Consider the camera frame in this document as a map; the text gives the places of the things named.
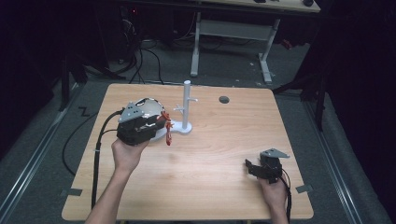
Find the table top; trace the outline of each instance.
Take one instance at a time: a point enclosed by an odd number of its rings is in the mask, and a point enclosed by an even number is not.
[[[228,104],[220,96],[230,99]],[[91,211],[95,143],[105,119],[130,101],[151,97],[164,106],[170,117],[182,121],[183,86],[112,84],[92,129],[72,189],[80,196],[67,197],[63,218],[84,220]],[[291,182],[291,218],[306,219],[313,209],[291,149],[274,95],[267,89],[191,86],[189,122],[192,131],[173,133],[150,142],[131,175],[120,202],[118,219],[124,220],[253,220],[270,214],[255,176],[248,175],[245,159],[259,164],[261,151],[276,148],[290,155],[281,159]],[[117,128],[117,117],[107,129]],[[104,191],[114,161],[111,143],[116,134],[102,138],[98,198]]]
[[[218,3],[218,4],[229,4],[244,7],[263,7],[271,9],[301,11],[301,12],[320,12],[320,7],[314,1],[311,7],[306,7],[303,4],[303,0],[266,0],[265,3],[256,3],[254,0],[199,0],[201,2]]]

